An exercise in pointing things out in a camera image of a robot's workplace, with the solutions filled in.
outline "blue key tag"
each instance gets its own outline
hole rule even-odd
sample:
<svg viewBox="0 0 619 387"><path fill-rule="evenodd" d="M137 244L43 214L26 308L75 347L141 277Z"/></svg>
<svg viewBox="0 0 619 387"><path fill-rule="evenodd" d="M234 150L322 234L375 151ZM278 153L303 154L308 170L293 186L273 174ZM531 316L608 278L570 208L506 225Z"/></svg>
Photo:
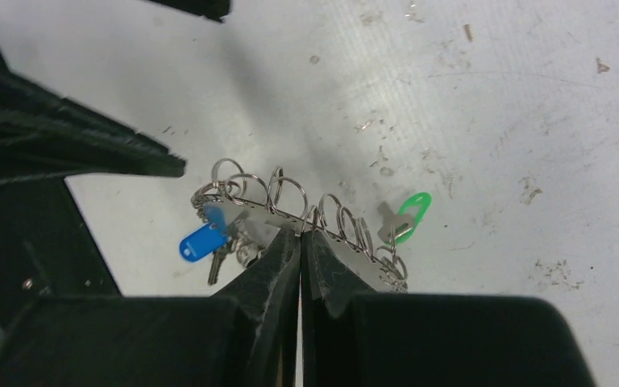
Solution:
<svg viewBox="0 0 619 387"><path fill-rule="evenodd" d="M226 221L224 219L224 211L215 206L203 207L203 212L209 221L211 221L219 230L226 230Z"/></svg>
<svg viewBox="0 0 619 387"><path fill-rule="evenodd" d="M214 223L207 223L179 243L179 253L188 262L199 261L226 244L229 238L220 230L224 229L215 226Z"/></svg>

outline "metal key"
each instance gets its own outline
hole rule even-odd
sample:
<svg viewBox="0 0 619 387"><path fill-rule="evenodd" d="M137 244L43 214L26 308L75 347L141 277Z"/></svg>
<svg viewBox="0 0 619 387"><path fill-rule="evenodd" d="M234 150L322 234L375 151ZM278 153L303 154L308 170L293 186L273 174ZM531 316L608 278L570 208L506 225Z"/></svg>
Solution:
<svg viewBox="0 0 619 387"><path fill-rule="evenodd" d="M222 263L226 259L226 256L231 252L231 246L233 245L233 239L227 242L224 246L214 251L212 256L212 266L210 266L210 275L207 277L207 285L214 285L219 279L219 271L222 270Z"/></svg>
<svg viewBox="0 0 619 387"><path fill-rule="evenodd" d="M383 217L383 226L378 230L378 237L384 243L393 244L397 238L412 231L414 227L414 217L412 215L395 214L386 202L378 205L378 212Z"/></svg>
<svg viewBox="0 0 619 387"><path fill-rule="evenodd" d="M243 268L249 268L257 262L263 252L264 246L255 243L251 239L241 238L238 247L236 247L236 260Z"/></svg>

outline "green key tag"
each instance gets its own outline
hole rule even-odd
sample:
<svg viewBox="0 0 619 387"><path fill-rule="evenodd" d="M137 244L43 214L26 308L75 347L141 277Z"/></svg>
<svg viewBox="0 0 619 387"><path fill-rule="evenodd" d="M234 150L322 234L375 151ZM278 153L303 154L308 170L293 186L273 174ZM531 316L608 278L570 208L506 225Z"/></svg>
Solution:
<svg viewBox="0 0 619 387"><path fill-rule="evenodd" d="M414 226L411 231L407 232L403 236L397 238L395 240L395 244L400 244L409 239L410 236L416 231L418 224L423 220L423 215L426 214L426 210L430 206L430 203L433 201L433 197L430 196L430 193L420 192L413 195L411 198L407 199L398 214L408 214L410 208L419 207L416 215L414 216Z"/></svg>

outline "white surface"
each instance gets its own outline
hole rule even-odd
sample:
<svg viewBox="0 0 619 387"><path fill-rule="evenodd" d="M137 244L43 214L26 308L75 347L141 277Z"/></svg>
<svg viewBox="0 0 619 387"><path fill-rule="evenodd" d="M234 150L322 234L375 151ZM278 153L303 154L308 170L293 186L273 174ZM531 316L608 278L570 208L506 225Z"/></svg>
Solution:
<svg viewBox="0 0 619 387"><path fill-rule="evenodd" d="M380 200L428 190L410 289L545 298L619 386L619 1L260 0L216 25L138 0L0 0L0 47L189 160L178 180L69 179L125 294L213 292L177 244L219 157L282 164L372 228Z"/></svg>

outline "key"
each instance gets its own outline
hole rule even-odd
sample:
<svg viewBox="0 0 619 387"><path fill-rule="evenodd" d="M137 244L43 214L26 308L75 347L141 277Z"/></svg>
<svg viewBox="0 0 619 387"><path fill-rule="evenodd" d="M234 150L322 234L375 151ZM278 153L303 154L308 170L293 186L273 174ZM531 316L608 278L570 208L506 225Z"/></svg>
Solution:
<svg viewBox="0 0 619 387"><path fill-rule="evenodd" d="M414 217L410 214L395 214L386 202L378 205L378 212L383 217L383 226L378 230L378 237L384 243L392 244L414 227Z"/></svg>
<svg viewBox="0 0 619 387"><path fill-rule="evenodd" d="M264 246L260 246L252 240L245 239L247 238L242 238L241 243L236 248L236 260L243 268L249 268L262 256L264 253Z"/></svg>
<svg viewBox="0 0 619 387"><path fill-rule="evenodd" d="M219 271L222 270L222 263L226 256L231 252L233 240L227 242L224 246L214 251L212 256L212 266L210 266L210 275L207 277L207 285L214 285L219 279Z"/></svg>
<svg viewBox="0 0 619 387"><path fill-rule="evenodd" d="M226 245L228 237L220 232L213 223L196 230L179 243L179 253L188 262L198 262Z"/></svg>

